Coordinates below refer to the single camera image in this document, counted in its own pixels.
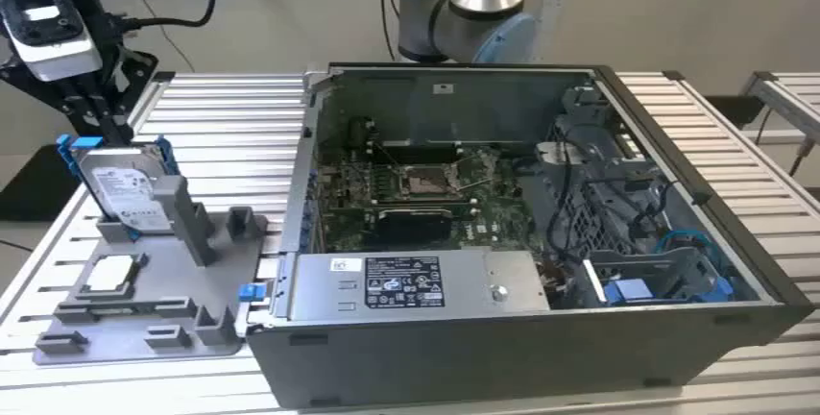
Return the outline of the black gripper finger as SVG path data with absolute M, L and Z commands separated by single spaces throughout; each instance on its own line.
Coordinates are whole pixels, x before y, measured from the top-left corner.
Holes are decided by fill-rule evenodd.
M 118 143 L 130 143 L 134 130 L 128 124 L 131 112 L 158 67 L 158 58 L 147 52 L 120 52 L 106 85 L 106 96 L 118 130 Z
M 79 135 L 119 143 L 119 90 L 114 82 L 103 83 L 95 74 L 44 82 L 24 66 L 3 66 L 2 81 L 62 113 Z

